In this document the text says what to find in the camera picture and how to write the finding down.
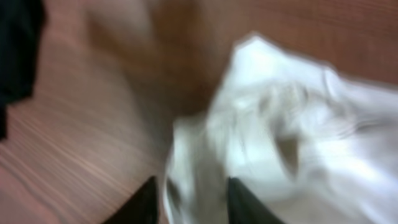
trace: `white cloth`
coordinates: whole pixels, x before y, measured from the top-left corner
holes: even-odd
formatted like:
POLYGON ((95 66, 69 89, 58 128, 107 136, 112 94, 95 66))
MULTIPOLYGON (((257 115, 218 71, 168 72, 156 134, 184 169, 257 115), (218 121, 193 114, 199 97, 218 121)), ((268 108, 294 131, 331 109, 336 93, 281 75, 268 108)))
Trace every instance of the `white cloth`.
POLYGON ((259 36, 207 114, 176 121, 171 224, 225 224, 227 177, 286 223, 398 223, 398 93, 340 78, 259 36))

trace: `black object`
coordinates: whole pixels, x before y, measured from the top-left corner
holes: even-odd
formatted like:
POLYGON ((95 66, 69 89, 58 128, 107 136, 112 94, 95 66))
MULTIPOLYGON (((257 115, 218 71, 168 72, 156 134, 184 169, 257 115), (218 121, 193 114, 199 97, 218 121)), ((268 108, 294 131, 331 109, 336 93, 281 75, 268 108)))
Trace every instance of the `black object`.
POLYGON ((151 177, 104 224, 156 224, 158 218, 156 179, 151 177))
POLYGON ((44 20, 41 0, 0 0, 0 139, 6 105, 32 95, 44 20))
POLYGON ((229 224, 284 224, 242 182, 228 179, 229 224))

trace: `crumpled white fabric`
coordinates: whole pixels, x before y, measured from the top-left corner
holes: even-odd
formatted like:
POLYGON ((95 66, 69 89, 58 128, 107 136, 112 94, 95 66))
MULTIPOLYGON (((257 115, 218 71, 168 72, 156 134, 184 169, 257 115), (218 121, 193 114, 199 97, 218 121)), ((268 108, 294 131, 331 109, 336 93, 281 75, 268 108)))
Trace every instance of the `crumpled white fabric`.
POLYGON ((398 223, 397 112, 397 92, 253 35, 209 111, 175 122, 169 222, 228 223, 238 177, 286 223, 398 223))

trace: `wood grain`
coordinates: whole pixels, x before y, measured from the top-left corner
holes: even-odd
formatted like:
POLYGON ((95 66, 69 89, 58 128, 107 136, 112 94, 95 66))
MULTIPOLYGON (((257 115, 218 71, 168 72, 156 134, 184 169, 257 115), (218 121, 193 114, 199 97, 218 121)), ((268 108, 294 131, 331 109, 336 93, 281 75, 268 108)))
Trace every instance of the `wood grain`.
POLYGON ((162 179, 172 121, 206 108, 256 30, 354 76, 398 83, 391 0, 45 0, 35 94, 9 107, 0 223, 101 223, 162 179))

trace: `wooden floor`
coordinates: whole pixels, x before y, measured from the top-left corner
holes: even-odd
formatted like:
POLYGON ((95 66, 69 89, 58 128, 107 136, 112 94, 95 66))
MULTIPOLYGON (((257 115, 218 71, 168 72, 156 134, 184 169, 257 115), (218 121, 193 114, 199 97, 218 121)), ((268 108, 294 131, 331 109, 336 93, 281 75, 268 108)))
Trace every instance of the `wooden floor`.
POLYGON ((351 75, 398 83, 394 0, 45 0, 35 95, 9 107, 0 223, 101 223, 162 178, 176 116, 205 108, 257 30, 351 75))

